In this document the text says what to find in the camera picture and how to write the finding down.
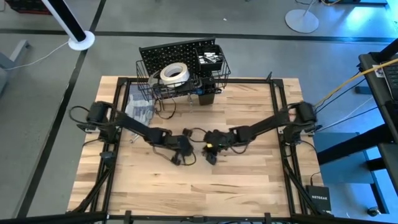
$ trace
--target concrete floor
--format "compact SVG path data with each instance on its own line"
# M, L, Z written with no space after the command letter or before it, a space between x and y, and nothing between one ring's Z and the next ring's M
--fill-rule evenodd
M67 3L83 28L88 29L100 0L67 0ZM96 30L302 36L290 30L284 22L286 12L296 8L305 6L294 0L113 0L106 2ZM305 36L397 37L396 17L391 14L392 11L381 6L348 4L326 7L316 3L312 12L318 16L320 27ZM18 14L7 8L5 12L0 12L0 33L4 29L61 28L52 16ZM89 106L95 98L102 75L135 75L135 61L141 59L138 47L188 40L178 34L176 37L147 35L97 36L95 45L85 57L68 107ZM11 54L21 39L27 39L32 45L22 62L29 63L46 55L68 38L65 35L1 33L0 51ZM340 42L338 39L328 42L217 39L216 42L227 56L232 77L264 77L270 71L275 77L298 77L304 99L308 102L317 102L354 75L359 54L378 51L387 45L385 42ZM20 69L10 79L0 98L0 218L16 214L79 54L63 47L42 62ZM319 114L320 124L328 125L341 119L368 98L347 93ZM371 100L358 113L373 106ZM376 110L366 117L371 119L358 117L328 131L363 132L382 123ZM29 215L65 212L83 140L84 134L65 115ZM367 202L366 206L371 207L372 203ZM341 206L343 208L336 214L340 217L346 217L342 211L349 210L350 214L359 214L354 217L367 218L359 207L343 200L339 204Z

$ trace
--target desk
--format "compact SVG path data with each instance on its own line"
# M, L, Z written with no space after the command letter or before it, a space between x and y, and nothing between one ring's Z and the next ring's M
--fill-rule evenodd
M372 68L373 65L378 65L378 63L373 60L370 54L360 55L359 61L361 62L360 65L361 69L363 70ZM327 162L349 156L350 154L378 146L382 155L382 159L368 161L367 164L369 170L374 171L387 168L394 188L398 193L398 174L396 165L394 165L398 161L398 146L396 144L391 144L393 141L398 142L398 131L396 124L393 122L393 120L396 120L396 118L393 117L394 114L389 112L386 106L386 104L393 99L391 98L387 83L384 78L378 78L374 72L365 75L365 77L385 123L350 140L339 143L318 153L319 164L322 165ZM383 213L383 211L386 211L387 208L383 208L385 206L381 206L381 204L384 202L382 198L378 198L381 197L378 186L372 185L372 188L375 193L377 204L379 207L381 207L380 210Z
M95 100L112 102L117 80L118 77L102 77ZM283 81L287 103L301 101L299 80ZM194 127L227 130L274 114L269 85L265 83L229 83L222 94L216 95L213 105L199 106L197 96L192 98L192 112L187 97L175 98L174 117L164 120L154 116L151 126L171 129L174 134ZM166 116L174 104L169 100L164 103ZM196 132L192 136L197 140L202 137L202 133ZM87 134L86 141L96 138L96 134ZM109 201L108 212L112 215L124 215L131 210L134 215L148 216L264 217L265 212L272 217L290 216L276 130L258 136L244 154L223 151L215 166L201 155L203 143L192 143L197 163L184 167L155 155L142 138L134 144L130 139L131 133L124 130ZM308 137L303 140L313 142ZM94 185L102 147L103 143L96 142L83 148L69 210L77 207ZM157 151L169 157L174 154L166 149ZM309 184L310 176L320 170L316 152L303 143L297 146L297 157L303 185ZM314 183L322 185L320 175L314 176ZM300 213L298 193L292 188L295 209Z

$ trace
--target wire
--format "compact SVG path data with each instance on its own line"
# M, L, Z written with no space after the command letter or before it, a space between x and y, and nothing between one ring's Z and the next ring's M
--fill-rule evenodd
M100 139L94 139L94 140L87 141L87 142L85 142L85 143L82 145L82 147L86 146L86 145L89 144L89 143L92 143L92 142L95 142L95 141L99 141L99 140L100 140Z
M74 122L76 122L76 123L78 123L78 124L84 124L84 125L92 125L92 124L95 124L95 125L97 125L97 126L112 126L112 125L115 125L115 124L116 124L116 122L99 123L99 122L96 122L96 121L90 121L90 123L87 123L87 122L79 121L79 120L75 119L75 118L72 116L72 111L73 111L74 109L76 109L76 108L83 109L83 110L85 110L85 111L87 111L87 112L90 112L90 111L89 111L89 109L85 108L84 106L72 106L72 107L69 109L69 111L68 111L69 118L70 118L72 121L74 121Z
M332 124L329 124L328 126L326 126L326 127L324 127L324 128L321 128L321 129L319 129L318 131L322 131L323 129L326 129L326 128L329 128L330 126L333 126L334 124L336 124L336 123L339 123L340 121L342 121L342 120L344 120L344 119L346 119L346 118L348 118L349 116L351 116L351 114L353 114L355 111L357 111L358 109L360 109L363 105L365 105L369 100L371 100L371 99L373 99L373 96L372 97L370 97L368 100L366 100L365 102L363 102L361 105L359 105L357 108L355 108L355 110L353 110L351 113L349 113L347 116L345 116L344 118L341 118L340 120L338 120L338 121L336 121L336 122L334 122L334 123L332 123Z
M183 166L192 166L197 162L197 155L195 155L194 152L192 152L192 155L193 155L193 162L191 162L190 164L187 164L185 162L185 157L182 157L182 160L184 161L184 163L182 164Z
M168 118L164 118L164 117L162 117L162 116L160 115L160 112L161 112L162 110L164 110L163 102L160 102L160 99L156 99L156 100L155 100L155 113L156 113L160 118L162 118L162 119L170 119L170 118L172 118L172 117L174 116L175 111L177 110L177 103L174 101L173 98L171 98L171 99L172 99L172 101L174 102L174 110L173 110L173 113L172 113ZM159 102L160 110L158 110L158 109L156 108L156 102Z
M244 153L246 152L246 150L248 149L249 143L250 143L250 142L248 141L248 143L245 145L243 151L241 151L241 152L238 152L238 151L235 150L232 146L229 146L229 148L231 148L231 150L232 150L233 152L235 152L236 154L244 154Z
M314 175L317 175L317 174L320 174L320 173L321 173L321 172L319 171L319 172L316 172L316 173L314 173L314 174L311 175L311 177L310 177L311 186L313 186L312 177L313 177Z
M165 154L157 152L155 146L152 147L152 150L153 150L154 154L163 157L167 161L171 161L171 159L169 159ZM183 165L183 166L192 166L192 165L194 165L197 162L197 155L195 155L194 152L192 152L192 155L193 155L193 162L192 163L187 164L185 162L185 157L182 157L182 160L184 161L184 163L181 164L181 165Z
M40 59L38 59L38 60L36 60L36 61L34 61L34 62L32 62L32 63L26 64L26 65L16 66L16 67L14 67L14 68L5 68L4 70L5 70L5 71L8 71L8 70L16 69L16 68L22 68L22 67L26 67L26 66L29 66L29 65L33 65L33 64L35 64L35 63L37 63L37 62L39 62L39 61L41 61L41 60L43 60L43 59L46 59L48 56L50 56L52 53L54 53L56 50L60 49L61 47L63 47L63 46L64 46L65 44L67 44L67 43L68 43L68 42L62 44L61 46L57 47L55 50L51 51L48 55L46 55L46 56L44 56L44 57L42 57L42 58L40 58Z
M78 124L89 124L89 123L87 123L87 122L79 121L79 120L75 119L75 118L72 116L72 111L73 111L74 109L76 109L76 108L80 108L80 109L83 109L83 110L85 110L85 111L87 111L87 112L90 112L89 109L85 108L84 106L72 106L72 108L70 108L70 109L69 109L69 112L68 112L69 118L70 118L72 121L74 121L74 122L76 122L76 123L78 123Z
M157 152L155 146L152 147L152 150L153 150L154 154L157 154L158 156L162 156L167 161L171 161L171 159L169 159L165 154Z
M373 67L373 68L370 68L370 69L368 69L368 70L366 70L366 71L363 71L363 72L358 73L357 75L351 77L350 79L348 79L347 81L345 81L343 84L341 84L340 86L338 86L337 88L335 88L333 91L331 91L327 96L325 96L325 97L324 97L323 99L321 99L318 103L316 103L316 104L315 104L315 107L318 107L319 105L321 105L324 101L326 101L327 99L329 99L331 95L335 94L337 91L339 91L341 88L343 88L345 85L347 85L348 83L352 82L352 81L355 80L356 78L361 77L361 76L363 76L363 75L366 75L366 74L368 74L368 73L370 73L370 72L373 72L373 71L375 71L375 70L377 70L377 69L384 68L385 66L391 65L391 64L396 63L396 62L398 62L398 58L397 58L397 59L394 59L394 60L391 60L391 61L389 61L389 62L383 63L383 64L381 64L381 65L375 66L375 67Z
M335 124L333 124L333 125L329 125L329 126L327 126L327 127L325 127L325 128L322 128L322 129L320 129L319 131L323 131L323 130L325 130L325 129L331 128L331 127L336 126L337 124L340 124L340 123L342 123L342 122L344 122L344 121L347 121L347 120L349 120L349 119L356 118L357 116L360 116L360 115L362 115L362 114L365 114L365 113L367 113L367 112L369 112L369 111L372 111L372 110L374 110L374 109L376 109L376 108L377 108L377 106L374 107L374 108L371 108L371 109L369 109L369 110L367 110L367 111L364 111L364 112L362 112L362 113L359 113L359 114L357 114L357 115L355 115L355 116L352 116L352 117L350 117L350 118L347 118L347 119L344 119L344 120L342 120L342 121L339 121L339 122L337 122L337 123L335 123Z
M365 78L362 79L359 83L353 85L351 88L349 88L349 89L347 89L346 91L340 93L340 95L338 95L336 98L332 99L332 100L331 100L329 103L327 103L325 106L323 106L322 108L320 108L320 109L317 111L317 113L319 113L321 110L323 110L325 107L327 107L330 103L332 103L333 101L337 100L339 97L341 97L342 95L344 95L346 92L352 90L354 87L356 87L356 86L358 86L359 84L361 84L361 82L363 82L363 81L365 81Z
M309 143L309 142L307 142L307 141L304 141L304 140L300 140L300 142L304 142L304 143L309 144L310 146L313 147L313 150L315 150L315 152L317 152L317 149L315 148L315 146L314 146L313 144L311 144L311 143Z
M332 6L332 5L338 3L338 2L340 2L340 1L342 1L342 0L337 0L337 1L332 2L332 3L326 3L324 0L321 0L321 1L322 1L323 4L325 4L325 5L327 5L327 6Z
M205 130L202 129L202 128L192 128L191 130L192 130L192 131L193 131L193 130L200 130L200 131L203 131L205 134L207 133L207 131L205 131ZM192 139L192 136L189 137L189 140L191 140L191 141L193 141L193 142L205 142L205 141L193 140L193 139Z

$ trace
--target roll of tape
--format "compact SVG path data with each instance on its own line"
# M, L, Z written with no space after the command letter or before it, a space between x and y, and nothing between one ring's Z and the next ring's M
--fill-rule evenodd
M166 66L160 72L160 78L164 85L174 84L171 87L178 87L189 79L189 71L184 63L173 63Z

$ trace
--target wooden table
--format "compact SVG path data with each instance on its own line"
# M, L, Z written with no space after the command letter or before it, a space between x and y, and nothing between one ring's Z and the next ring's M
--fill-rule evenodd
M102 77L95 100L111 103L117 79ZM284 84L287 103L303 100L297 78L286 78ZM194 127L227 131L274 114L267 84L229 83L222 94L216 95L214 104L208 106L199 106L197 97L192 98L192 111L187 97L176 98L174 117L164 120L155 115L151 126L171 129L174 134ZM162 115L168 116L174 109L172 101L165 100L165 109ZM87 134L86 141L95 138L97 134ZM203 133L194 132L192 138L202 140ZM135 215L263 217L269 212L272 217L290 216L276 130L258 136L244 154L222 152L215 166L201 155L204 143L192 143L197 163L185 167L155 155L142 138L134 144L130 139L131 133L124 130L109 203L112 215L124 215L126 210L131 210ZM313 142L308 137L303 140ZM101 142L83 148L69 210L75 208L94 185L102 148ZM169 157L174 154L166 149L157 151ZM310 176L320 170L316 152L303 143L297 146L297 157L303 184L309 184ZM313 180L317 185L322 184L320 174ZM293 184L292 188L299 213L298 193Z

